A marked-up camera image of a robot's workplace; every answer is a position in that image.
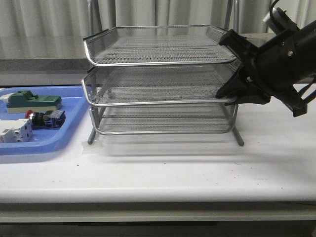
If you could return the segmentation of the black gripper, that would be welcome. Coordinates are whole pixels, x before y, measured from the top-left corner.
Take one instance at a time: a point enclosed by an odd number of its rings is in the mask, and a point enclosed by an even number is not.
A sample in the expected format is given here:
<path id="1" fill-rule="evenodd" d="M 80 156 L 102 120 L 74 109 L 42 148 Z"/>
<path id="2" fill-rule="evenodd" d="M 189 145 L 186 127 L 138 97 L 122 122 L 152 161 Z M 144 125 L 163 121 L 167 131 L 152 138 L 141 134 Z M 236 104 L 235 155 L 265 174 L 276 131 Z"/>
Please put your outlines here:
<path id="1" fill-rule="evenodd" d="M 295 90 L 293 84 L 309 76 L 309 66 L 300 51 L 301 40 L 308 35 L 304 27 L 286 37 L 255 59 L 256 68 L 269 94 L 285 104 L 298 117 L 307 113 L 307 104 Z M 226 46 L 243 63 L 251 64 L 258 47 L 234 30 L 228 30 L 220 39 L 220 45 Z M 217 91 L 216 98 L 235 98 L 227 104 L 267 104 L 270 95 L 252 82 L 245 66 L 240 65 L 230 79 Z"/>

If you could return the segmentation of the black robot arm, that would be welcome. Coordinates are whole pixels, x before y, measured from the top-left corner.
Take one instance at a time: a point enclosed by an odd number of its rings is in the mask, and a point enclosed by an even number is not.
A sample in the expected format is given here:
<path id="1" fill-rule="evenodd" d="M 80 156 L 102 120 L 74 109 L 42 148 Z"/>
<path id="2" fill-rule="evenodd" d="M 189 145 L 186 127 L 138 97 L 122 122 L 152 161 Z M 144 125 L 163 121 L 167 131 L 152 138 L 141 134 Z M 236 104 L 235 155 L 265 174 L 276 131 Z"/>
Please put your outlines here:
<path id="1" fill-rule="evenodd" d="M 228 47 L 241 61 L 232 77 L 217 91 L 216 98 L 234 97 L 234 104 L 267 104 L 271 97 L 280 100 L 298 117 L 307 113 L 312 92 L 302 95 L 310 84 L 296 91 L 294 84 L 307 77 L 316 77 L 316 23 L 297 27 L 280 8 L 272 3 L 266 24 L 276 34 L 260 47 L 234 30 L 225 33 L 219 44 Z"/>

